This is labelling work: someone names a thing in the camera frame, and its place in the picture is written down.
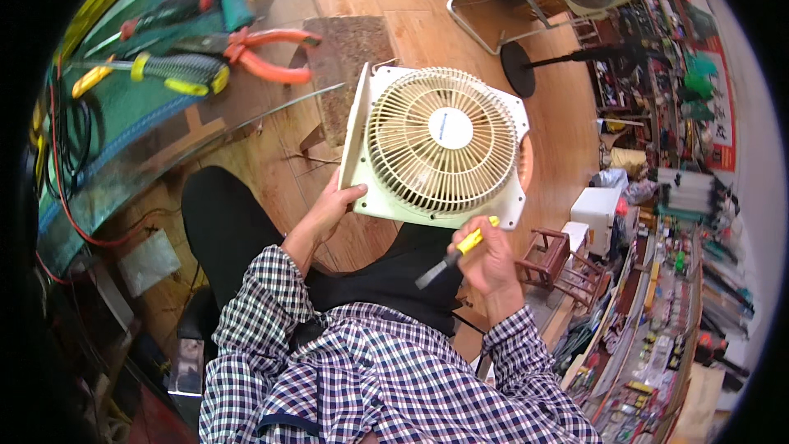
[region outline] white box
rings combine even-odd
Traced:
[[[587,187],[570,208],[570,220],[589,225],[588,251],[605,257],[611,248],[611,228],[621,192],[607,187]]]

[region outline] fan label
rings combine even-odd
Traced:
[[[430,115],[428,129],[430,136],[448,150],[466,147],[474,136],[474,126],[468,115],[449,107],[438,109]]]

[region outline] fan stand base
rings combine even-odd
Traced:
[[[518,42],[509,42],[501,45],[501,67],[510,86],[521,98],[528,98],[534,94],[537,84],[534,79],[534,70],[523,66],[531,64],[526,50]]]

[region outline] plaid shirt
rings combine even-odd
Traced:
[[[316,317],[326,330],[288,355],[293,328]],[[379,442],[602,442],[559,389],[527,307],[484,336],[494,389],[445,336],[398,311],[315,312],[298,268],[271,246],[213,339],[202,442],[359,442],[371,431]]]

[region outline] red wire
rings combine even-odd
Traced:
[[[61,62],[62,62],[62,57],[58,57],[58,79],[60,79],[60,76],[61,76]],[[79,233],[79,235],[86,242],[92,243],[93,245],[98,245],[99,247],[105,247],[105,248],[113,248],[113,247],[118,247],[120,245],[123,245],[124,243],[128,242],[129,239],[131,239],[137,232],[142,230],[143,225],[145,224],[145,222],[148,220],[148,218],[153,216],[153,214],[149,214],[149,215],[143,217],[143,219],[141,219],[131,230],[126,232],[126,234],[123,237],[121,237],[120,239],[115,240],[115,241],[114,240],[113,241],[112,240],[111,241],[110,240],[104,240],[104,241],[102,240],[101,241],[99,239],[95,239],[92,236],[90,236],[88,233],[84,232],[83,229],[80,228],[80,226],[74,221],[74,217],[71,215],[71,210],[69,209],[68,202],[65,201],[65,193],[63,192],[63,185],[62,185],[61,179],[60,179],[60,164],[58,164],[58,141],[57,141],[57,136],[55,135],[56,131],[54,130],[54,127],[55,127],[55,106],[54,106],[54,86],[52,84],[50,84],[50,106],[51,106],[51,112],[52,112],[52,114],[51,114],[51,119],[52,119],[51,120],[51,124],[52,124],[51,125],[52,126],[52,160],[53,160],[53,165],[54,165],[55,181],[58,184],[58,192],[60,192],[60,202],[63,205],[63,211],[65,212],[65,216],[69,219],[69,222],[71,223],[71,226],[74,227],[74,230],[77,233]],[[57,281],[60,284],[71,284],[69,281],[63,281],[59,277],[55,276],[51,271],[49,271],[49,269],[44,264],[44,261],[41,259],[41,256],[39,255],[38,251],[35,252],[35,257],[38,258],[39,264],[41,265],[41,267],[44,268],[44,271],[46,272],[46,274],[50,278],[52,278],[54,281]]]
[[[48,277],[52,278],[54,281],[57,281],[57,282],[58,282],[58,283],[60,283],[60,284],[71,284],[71,282],[70,282],[70,281],[63,281],[63,280],[62,280],[62,279],[60,279],[59,277],[55,276],[55,275],[52,273],[52,271],[49,271],[49,268],[48,268],[48,267],[46,267],[46,264],[44,264],[44,261],[43,261],[43,260],[41,260],[41,256],[39,255],[39,252],[38,252],[38,251],[35,251],[35,257],[36,257],[36,258],[38,258],[38,260],[39,260],[39,264],[41,265],[41,267],[43,267],[43,268],[44,268],[44,272],[46,273],[46,275],[47,275]]]

